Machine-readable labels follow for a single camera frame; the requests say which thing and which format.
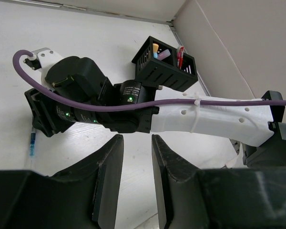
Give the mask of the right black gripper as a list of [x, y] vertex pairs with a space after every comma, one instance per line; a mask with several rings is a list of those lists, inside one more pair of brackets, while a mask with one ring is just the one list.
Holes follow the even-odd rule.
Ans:
[[56, 101], [32, 88], [24, 93], [32, 111], [32, 125], [45, 136], [64, 133], [74, 122], [60, 119], [56, 114]]

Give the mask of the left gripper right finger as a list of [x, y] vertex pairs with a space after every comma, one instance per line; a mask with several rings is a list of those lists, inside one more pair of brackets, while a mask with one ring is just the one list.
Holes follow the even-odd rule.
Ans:
[[286, 168], [200, 169], [152, 136], [162, 229], [286, 229]]

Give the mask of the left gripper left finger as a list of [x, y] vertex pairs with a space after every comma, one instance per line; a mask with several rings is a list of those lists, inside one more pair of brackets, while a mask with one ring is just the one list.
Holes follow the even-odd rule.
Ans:
[[52, 176], [0, 170], [0, 229], [113, 229], [123, 136]]

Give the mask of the teal blue pen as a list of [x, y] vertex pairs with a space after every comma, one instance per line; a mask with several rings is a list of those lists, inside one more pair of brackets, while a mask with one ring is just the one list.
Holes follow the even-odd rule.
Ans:
[[31, 135], [30, 135], [30, 158], [35, 156], [35, 141], [36, 141], [36, 129], [34, 127], [31, 128]]

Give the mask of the orange highlighter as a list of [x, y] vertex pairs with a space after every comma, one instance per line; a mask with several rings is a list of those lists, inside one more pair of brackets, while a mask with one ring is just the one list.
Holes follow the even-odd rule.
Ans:
[[157, 43], [153, 43], [153, 53], [158, 53], [159, 45]]

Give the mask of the purple highlighter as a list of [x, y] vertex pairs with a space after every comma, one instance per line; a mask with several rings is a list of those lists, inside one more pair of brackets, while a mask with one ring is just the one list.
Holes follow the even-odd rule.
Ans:
[[162, 51], [161, 53], [158, 54], [157, 59], [162, 61], [165, 58], [169, 57], [171, 55], [171, 52], [169, 49], [166, 49], [164, 51]]

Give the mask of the red grip gel pen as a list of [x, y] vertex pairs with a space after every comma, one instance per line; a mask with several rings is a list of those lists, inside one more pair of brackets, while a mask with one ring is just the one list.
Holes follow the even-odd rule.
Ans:
[[182, 68], [183, 55], [184, 55], [184, 46], [179, 46], [177, 49], [177, 66], [179, 69]]

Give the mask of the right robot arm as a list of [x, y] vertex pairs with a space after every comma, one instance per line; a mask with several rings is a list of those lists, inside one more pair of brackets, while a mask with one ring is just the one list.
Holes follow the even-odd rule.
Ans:
[[285, 108], [280, 93], [268, 91], [260, 100], [236, 101], [189, 97], [171, 89], [128, 80], [111, 84], [89, 58], [48, 57], [24, 60], [41, 71], [43, 83], [25, 93], [34, 128], [50, 137], [74, 123], [102, 125], [112, 132], [187, 132], [239, 141], [242, 163], [250, 168], [286, 167]]

